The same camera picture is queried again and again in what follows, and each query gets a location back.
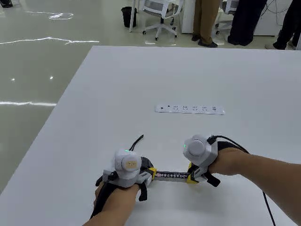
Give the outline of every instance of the white table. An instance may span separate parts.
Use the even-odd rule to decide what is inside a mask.
[[[187,170],[182,145],[197,133],[300,163],[300,62],[300,51],[93,47],[0,196],[0,225],[83,224],[95,180],[141,134],[135,150],[160,170]],[[154,112],[170,102],[222,105],[226,114]],[[153,182],[128,225],[271,225],[255,185],[217,177],[218,188]],[[277,225],[294,225],[270,207]]]

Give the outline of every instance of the skin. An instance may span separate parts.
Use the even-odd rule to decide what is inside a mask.
[[[290,219],[301,225],[301,164],[246,154],[236,148],[225,148],[219,151],[209,171],[224,175],[240,174],[251,180]]]
[[[262,189],[296,224],[301,225],[301,164],[246,154],[236,148],[225,148],[219,151],[209,171],[244,176]],[[101,186],[95,192],[96,197],[100,188]],[[84,226],[123,226],[134,208],[138,190],[138,185],[116,189],[108,198],[103,211]]]
[[[101,183],[95,191],[94,205],[102,186]],[[84,226],[123,226],[133,211],[138,191],[138,185],[124,189],[117,188],[109,196],[103,210],[85,223]]]

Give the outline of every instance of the glossy floor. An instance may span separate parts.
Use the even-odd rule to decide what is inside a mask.
[[[0,192],[93,45],[198,47],[191,36],[133,33],[120,9],[131,0],[13,0],[0,8]],[[255,37],[263,48],[272,37]],[[239,48],[218,40],[221,48]]]

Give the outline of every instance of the brown trousers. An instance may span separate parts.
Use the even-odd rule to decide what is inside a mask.
[[[200,35],[204,44],[211,44],[211,32],[221,0],[196,0],[193,34]]]

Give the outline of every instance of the forearm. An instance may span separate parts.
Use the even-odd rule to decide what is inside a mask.
[[[254,182],[295,223],[301,225],[301,165],[244,154],[238,173]]]
[[[138,185],[128,189],[116,189],[106,201],[102,212],[84,226],[123,226],[135,206]]]

